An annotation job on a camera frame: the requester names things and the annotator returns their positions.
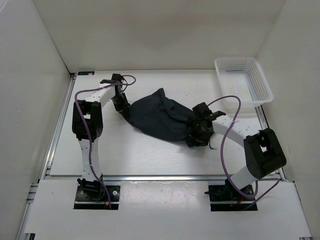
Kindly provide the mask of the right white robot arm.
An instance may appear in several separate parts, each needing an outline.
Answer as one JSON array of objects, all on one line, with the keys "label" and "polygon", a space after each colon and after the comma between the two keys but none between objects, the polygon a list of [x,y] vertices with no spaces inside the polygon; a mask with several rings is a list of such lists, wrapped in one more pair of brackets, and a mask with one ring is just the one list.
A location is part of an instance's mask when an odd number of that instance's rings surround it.
[{"label": "right white robot arm", "polygon": [[[207,146],[214,133],[222,135],[220,159],[227,177],[224,193],[230,200],[238,199],[245,187],[287,164],[280,142],[271,128],[256,131],[221,111],[209,110],[187,120],[185,134],[189,147]],[[240,145],[245,155],[245,166],[232,175],[229,175],[224,161],[227,138]]]}]

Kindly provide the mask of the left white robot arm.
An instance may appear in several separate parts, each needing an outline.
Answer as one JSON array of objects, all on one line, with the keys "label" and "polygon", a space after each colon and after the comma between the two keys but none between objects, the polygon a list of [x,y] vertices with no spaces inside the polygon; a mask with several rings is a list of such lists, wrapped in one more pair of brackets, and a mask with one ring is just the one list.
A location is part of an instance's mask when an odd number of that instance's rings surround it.
[{"label": "left white robot arm", "polygon": [[81,148],[82,178],[78,184],[85,194],[94,201],[103,197],[110,202],[109,191],[104,184],[99,162],[99,138],[103,133],[103,107],[112,101],[117,112],[130,106],[125,89],[130,83],[124,75],[115,74],[111,79],[103,79],[99,87],[83,89],[75,93],[71,129]]}]

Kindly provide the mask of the dark navy shorts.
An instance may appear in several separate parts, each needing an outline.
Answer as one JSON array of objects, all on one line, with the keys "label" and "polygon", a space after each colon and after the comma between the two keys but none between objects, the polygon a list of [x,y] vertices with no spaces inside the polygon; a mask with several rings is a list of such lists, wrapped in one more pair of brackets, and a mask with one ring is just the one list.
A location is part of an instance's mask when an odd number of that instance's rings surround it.
[{"label": "dark navy shorts", "polygon": [[124,119],[141,132],[168,142],[185,142],[188,146],[188,118],[193,109],[166,97],[163,88],[143,97],[129,107]]}]

